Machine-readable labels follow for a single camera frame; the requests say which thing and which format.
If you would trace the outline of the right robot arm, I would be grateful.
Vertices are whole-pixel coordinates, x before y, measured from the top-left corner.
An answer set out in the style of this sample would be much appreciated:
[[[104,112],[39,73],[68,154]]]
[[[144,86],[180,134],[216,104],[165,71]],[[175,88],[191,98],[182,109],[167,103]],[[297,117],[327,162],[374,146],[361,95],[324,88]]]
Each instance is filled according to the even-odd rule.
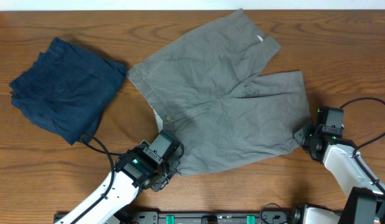
[[[347,201],[340,213],[306,204],[294,211],[290,223],[385,223],[385,185],[365,164],[353,141],[330,136],[311,123],[293,138],[333,174]]]

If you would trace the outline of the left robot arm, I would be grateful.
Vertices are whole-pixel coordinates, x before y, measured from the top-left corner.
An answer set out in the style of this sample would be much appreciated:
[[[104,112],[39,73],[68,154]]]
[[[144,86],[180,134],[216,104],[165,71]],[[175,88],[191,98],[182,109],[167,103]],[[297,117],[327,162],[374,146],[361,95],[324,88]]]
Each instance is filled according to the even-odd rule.
[[[143,141],[121,154],[97,189],[55,224],[106,223],[144,190],[158,192],[169,184],[184,155],[184,146],[173,141],[161,146]]]

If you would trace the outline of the grey shorts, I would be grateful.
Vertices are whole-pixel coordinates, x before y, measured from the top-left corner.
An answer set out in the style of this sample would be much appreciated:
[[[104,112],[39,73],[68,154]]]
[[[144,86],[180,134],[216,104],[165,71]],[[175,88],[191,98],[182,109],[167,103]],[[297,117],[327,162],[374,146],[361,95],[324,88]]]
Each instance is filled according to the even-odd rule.
[[[280,49],[238,10],[129,70],[163,131],[184,146],[181,175],[235,169],[297,147],[293,133],[310,119],[302,72],[263,74]]]

